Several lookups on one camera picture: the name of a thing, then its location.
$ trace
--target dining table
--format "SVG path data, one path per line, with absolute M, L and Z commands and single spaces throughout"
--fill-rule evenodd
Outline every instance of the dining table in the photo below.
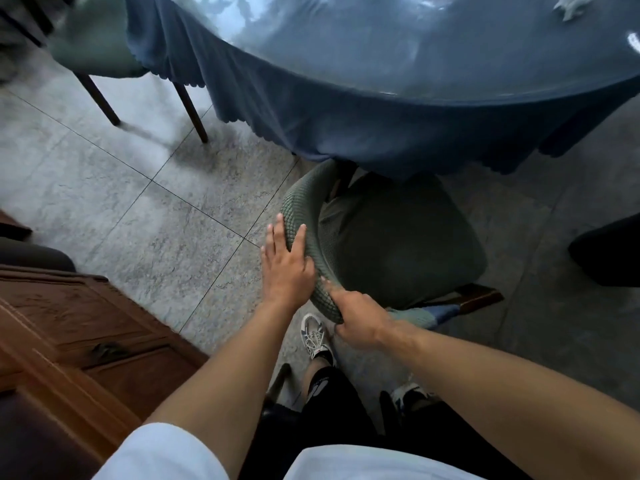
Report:
M 640 92 L 640 0 L 126 0 L 149 71 L 311 161 L 397 180 L 559 157 Z

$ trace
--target green seat cushion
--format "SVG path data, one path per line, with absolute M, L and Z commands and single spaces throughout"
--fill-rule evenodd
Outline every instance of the green seat cushion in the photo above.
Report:
M 405 310 L 475 281 L 482 245 L 432 175 L 394 183 L 369 173 L 320 214 L 319 241 L 338 281 Z
M 125 0 L 76 0 L 48 42 L 64 67 L 104 77 L 140 77 L 145 69 L 127 47 Z

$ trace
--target black pants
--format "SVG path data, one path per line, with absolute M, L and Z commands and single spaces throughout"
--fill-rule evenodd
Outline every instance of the black pants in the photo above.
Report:
M 362 445 L 441 461 L 486 480 L 528 479 L 445 403 L 412 412 L 393 438 L 378 435 L 356 389 L 334 367 L 316 372 L 301 413 L 279 404 L 263 414 L 240 480 L 281 480 L 305 448 Z

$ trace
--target person's right arm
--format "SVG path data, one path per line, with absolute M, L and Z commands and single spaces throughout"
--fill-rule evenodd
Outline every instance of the person's right arm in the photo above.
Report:
M 535 480 L 640 479 L 640 415 L 528 360 L 395 321 L 371 297 L 328 284 L 348 344 L 407 366 Z

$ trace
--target clear plastic table cover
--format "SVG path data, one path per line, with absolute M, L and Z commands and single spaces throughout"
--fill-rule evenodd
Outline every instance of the clear plastic table cover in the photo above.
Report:
M 640 0 L 173 0 L 272 65 L 366 93 L 444 104 L 574 95 L 640 74 Z

